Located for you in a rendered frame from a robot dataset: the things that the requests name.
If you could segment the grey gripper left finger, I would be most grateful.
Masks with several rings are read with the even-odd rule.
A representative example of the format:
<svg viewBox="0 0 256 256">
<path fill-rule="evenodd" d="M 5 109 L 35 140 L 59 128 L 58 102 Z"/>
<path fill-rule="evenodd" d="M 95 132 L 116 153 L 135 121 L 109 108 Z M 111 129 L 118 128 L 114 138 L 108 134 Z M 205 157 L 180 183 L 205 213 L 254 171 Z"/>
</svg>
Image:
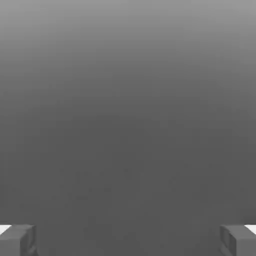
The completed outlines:
<svg viewBox="0 0 256 256">
<path fill-rule="evenodd" d="M 0 224 L 0 256 L 38 256 L 37 227 Z"/>
</svg>

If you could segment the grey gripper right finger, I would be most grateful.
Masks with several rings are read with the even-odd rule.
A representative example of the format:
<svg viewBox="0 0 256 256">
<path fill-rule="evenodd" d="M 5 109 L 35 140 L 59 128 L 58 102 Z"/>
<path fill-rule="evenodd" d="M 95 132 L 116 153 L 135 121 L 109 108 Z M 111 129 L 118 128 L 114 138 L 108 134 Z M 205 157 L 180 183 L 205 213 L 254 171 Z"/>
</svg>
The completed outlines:
<svg viewBox="0 0 256 256">
<path fill-rule="evenodd" d="M 223 256 L 256 256 L 256 224 L 221 225 L 219 235 Z"/>
</svg>

